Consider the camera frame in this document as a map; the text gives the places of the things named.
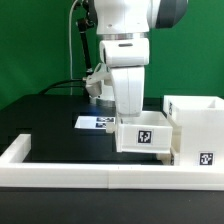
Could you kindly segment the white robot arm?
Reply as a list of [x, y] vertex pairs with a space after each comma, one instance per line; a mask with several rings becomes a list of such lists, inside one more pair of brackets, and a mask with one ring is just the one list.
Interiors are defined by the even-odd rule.
[[117, 113], [138, 117], [143, 107], [147, 34], [171, 28], [185, 15], [188, 0], [88, 0], [97, 25], [100, 59], [110, 71]]

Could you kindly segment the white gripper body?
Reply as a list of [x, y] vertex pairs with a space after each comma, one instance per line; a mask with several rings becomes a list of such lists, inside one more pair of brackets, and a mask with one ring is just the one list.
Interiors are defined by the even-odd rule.
[[145, 69], [113, 68], [111, 80], [117, 113], [121, 117], [138, 117], [143, 107]]

